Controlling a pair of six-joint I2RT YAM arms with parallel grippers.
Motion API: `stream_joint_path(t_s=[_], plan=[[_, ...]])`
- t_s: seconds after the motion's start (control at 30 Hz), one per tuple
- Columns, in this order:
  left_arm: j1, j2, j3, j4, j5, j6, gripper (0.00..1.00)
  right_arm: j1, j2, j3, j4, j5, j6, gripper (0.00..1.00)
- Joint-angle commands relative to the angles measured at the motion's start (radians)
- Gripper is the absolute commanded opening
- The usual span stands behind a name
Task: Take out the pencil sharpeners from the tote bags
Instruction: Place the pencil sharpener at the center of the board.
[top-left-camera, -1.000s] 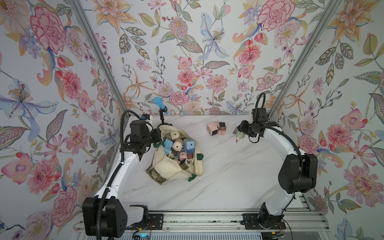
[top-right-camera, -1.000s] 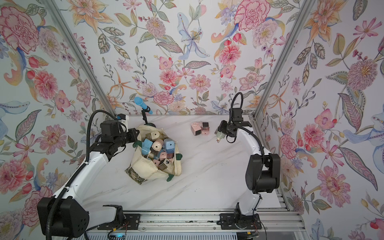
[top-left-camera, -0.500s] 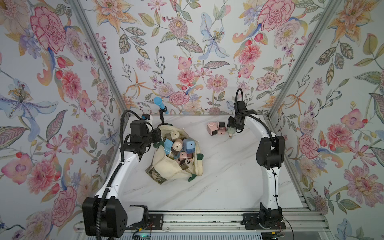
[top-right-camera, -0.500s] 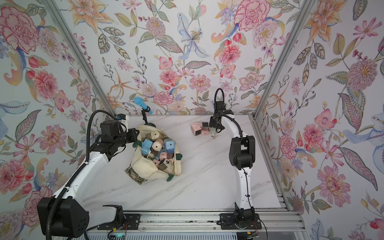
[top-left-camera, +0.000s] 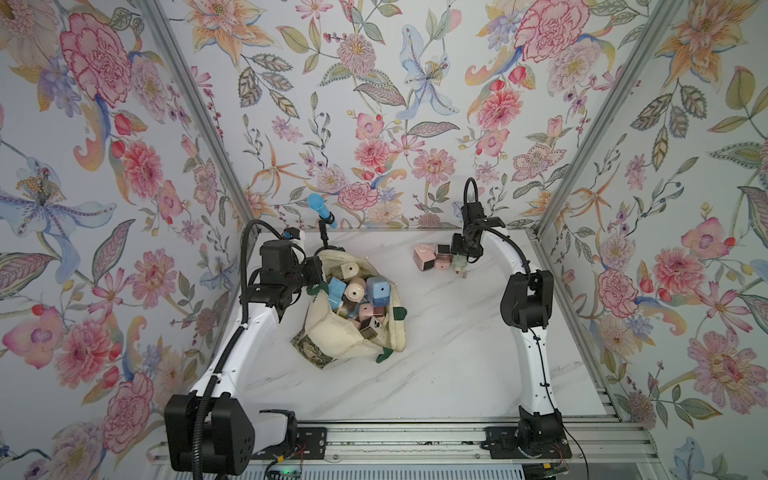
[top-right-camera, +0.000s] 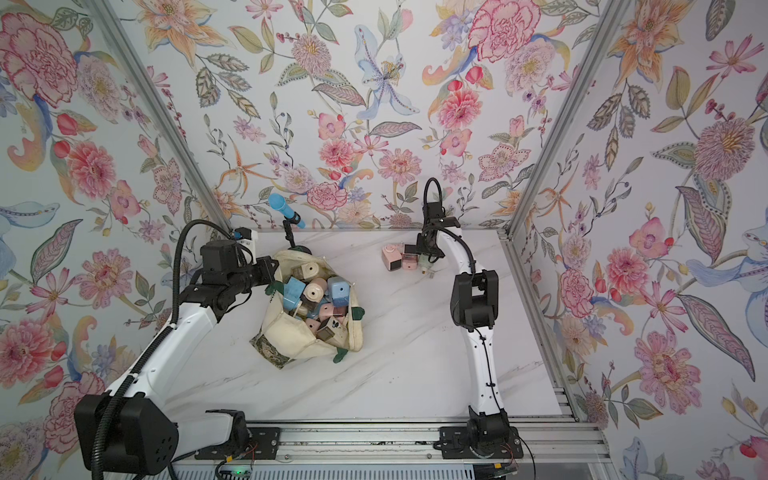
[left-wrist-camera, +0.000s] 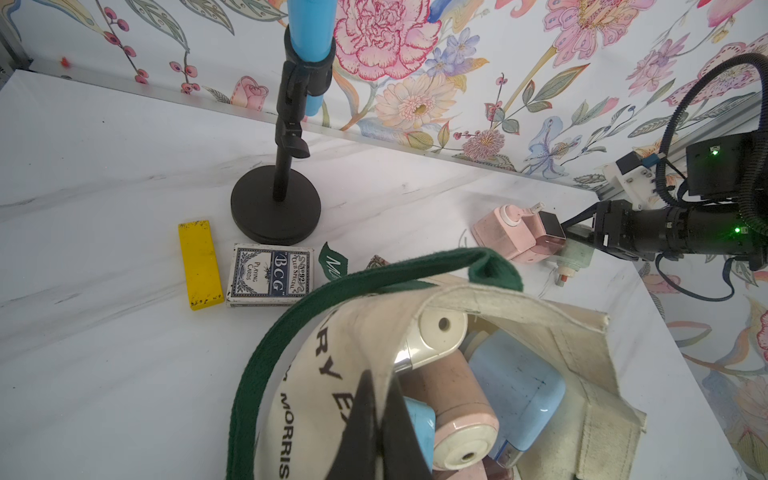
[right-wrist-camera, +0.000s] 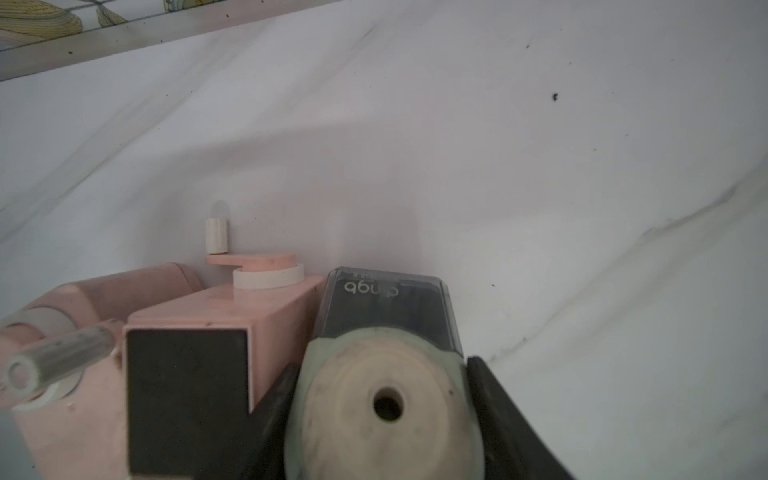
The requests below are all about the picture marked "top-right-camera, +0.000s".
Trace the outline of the small pink pencil sharpener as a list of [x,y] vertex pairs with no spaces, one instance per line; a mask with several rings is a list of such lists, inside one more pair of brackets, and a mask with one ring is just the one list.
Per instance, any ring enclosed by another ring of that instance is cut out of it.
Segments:
[[403,270],[416,270],[419,268],[419,256],[416,254],[404,253],[401,261]]

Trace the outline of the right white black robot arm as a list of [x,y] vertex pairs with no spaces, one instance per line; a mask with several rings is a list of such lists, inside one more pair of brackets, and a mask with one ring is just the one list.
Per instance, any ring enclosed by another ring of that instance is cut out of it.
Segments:
[[470,373],[468,420],[457,430],[441,431],[439,448],[446,458],[479,459],[524,456],[522,440],[509,421],[494,361],[494,327],[499,315],[499,277],[478,264],[464,240],[459,221],[439,202],[422,207],[424,221],[414,245],[405,251],[428,259],[448,259],[455,267],[449,312],[463,332]]

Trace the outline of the large pink pencil sharpener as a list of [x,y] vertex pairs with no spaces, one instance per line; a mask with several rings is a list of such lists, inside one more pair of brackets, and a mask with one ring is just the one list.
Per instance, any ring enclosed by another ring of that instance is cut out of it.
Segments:
[[387,271],[396,271],[402,268],[403,251],[398,244],[387,244],[381,249],[383,264]]

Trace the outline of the mint green pencil sharpener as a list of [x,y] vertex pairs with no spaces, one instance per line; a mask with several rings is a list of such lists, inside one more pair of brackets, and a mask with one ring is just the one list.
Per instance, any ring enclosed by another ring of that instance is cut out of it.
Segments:
[[418,265],[421,270],[421,273],[428,278],[433,278],[436,273],[435,264],[437,260],[438,260],[437,257],[433,257],[429,255],[420,255],[418,259]]

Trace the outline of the cream green tote bag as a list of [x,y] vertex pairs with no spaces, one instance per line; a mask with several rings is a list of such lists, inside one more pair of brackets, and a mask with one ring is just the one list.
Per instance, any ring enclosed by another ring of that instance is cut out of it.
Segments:
[[[340,275],[323,257],[282,250],[275,255],[275,259],[279,262],[279,267],[275,273],[275,281],[267,287],[269,303],[262,325],[258,333],[250,339],[250,345],[278,369],[294,361],[329,355],[339,362],[347,353],[360,351],[364,345],[362,319],[365,310],[359,303],[354,283],[346,279],[351,286],[347,307],[334,307],[326,289],[321,302],[312,303],[301,297],[299,306],[288,312],[282,303],[283,285],[290,277],[294,277],[292,273],[295,267],[314,261],[322,269],[320,278],[327,281],[332,276]],[[339,342],[326,343],[316,337],[316,332],[320,324],[331,317],[342,325],[344,332]]]

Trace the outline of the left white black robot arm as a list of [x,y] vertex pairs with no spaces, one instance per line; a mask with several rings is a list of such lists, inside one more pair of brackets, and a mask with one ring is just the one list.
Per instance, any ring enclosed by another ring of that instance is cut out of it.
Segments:
[[87,394],[74,413],[85,467],[108,473],[157,475],[176,459],[212,447],[227,456],[247,450],[251,434],[243,412],[209,409],[174,421],[167,397],[200,342],[237,308],[241,295],[269,286],[278,260],[257,257],[253,244],[216,240],[201,249],[203,264],[176,291],[171,317],[132,366],[101,394]]

